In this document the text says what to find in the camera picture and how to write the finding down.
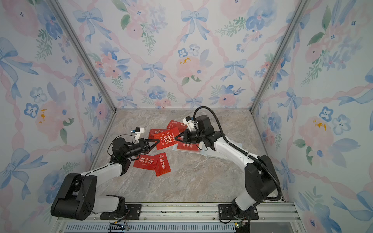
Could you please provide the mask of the red card get rich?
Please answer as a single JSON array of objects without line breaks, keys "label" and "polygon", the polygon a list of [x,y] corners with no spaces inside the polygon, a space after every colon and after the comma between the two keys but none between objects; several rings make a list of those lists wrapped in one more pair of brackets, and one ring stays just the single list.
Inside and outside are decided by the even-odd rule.
[{"label": "red card get rich", "polygon": [[154,138],[159,140],[159,143],[156,146],[157,150],[161,150],[176,145],[178,141],[175,139],[175,137],[178,135],[179,130],[177,127],[162,133],[155,134]]}]

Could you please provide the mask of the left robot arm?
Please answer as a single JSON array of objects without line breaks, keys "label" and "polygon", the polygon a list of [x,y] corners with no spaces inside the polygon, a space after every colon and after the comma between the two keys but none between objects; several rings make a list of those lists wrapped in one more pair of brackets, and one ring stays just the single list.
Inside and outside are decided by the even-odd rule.
[{"label": "left robot arm", "polygon": [[124,219],[128,215],[125,198],[118,195],[98,196],[97,187],[124,175],[131,161],[147,155],[159,144],[158,139],[140,138],[136,143],[119,137],[112,143],[112,154],[106,165],[84,173],[68,174],[51,205],[54,217],[85,220],[91,214]]}]

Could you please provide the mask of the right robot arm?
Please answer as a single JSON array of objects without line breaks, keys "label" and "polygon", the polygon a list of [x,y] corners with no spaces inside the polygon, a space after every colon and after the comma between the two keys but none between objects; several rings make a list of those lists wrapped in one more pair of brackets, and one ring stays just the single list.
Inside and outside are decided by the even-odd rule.
[{"label": "right robot arm", "polygon": [[234,217],[248,218],[264,201],[282,199],[280,181],[271,159],[267,155],[253,154],[228,139],[212,109],[200,106],[193,116],[184,118],[183,123],[187,129],[175,137],[176,141],[193,145],[203,143],[207,149],[224,155],[243,170],[245,190],[231,202]]}]

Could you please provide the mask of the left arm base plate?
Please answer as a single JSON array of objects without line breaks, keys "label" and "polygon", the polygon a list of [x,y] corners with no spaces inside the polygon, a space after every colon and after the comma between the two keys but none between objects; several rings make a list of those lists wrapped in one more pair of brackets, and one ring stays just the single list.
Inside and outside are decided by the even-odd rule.
[{"label": "left arm base plate", "polygon": [[125,204],[114,212],[101,213],[100,220],[139,220],[141,209],[141,204]]}]

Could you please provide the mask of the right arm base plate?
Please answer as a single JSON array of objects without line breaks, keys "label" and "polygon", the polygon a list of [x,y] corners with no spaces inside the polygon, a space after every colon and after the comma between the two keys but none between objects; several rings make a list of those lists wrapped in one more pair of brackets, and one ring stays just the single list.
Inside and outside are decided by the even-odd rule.
[{"label": "right arm base plate", "polygon": [[219,204],[218,214],[219,220],[259,220],[256,207],[243,211],[234,204]]}]

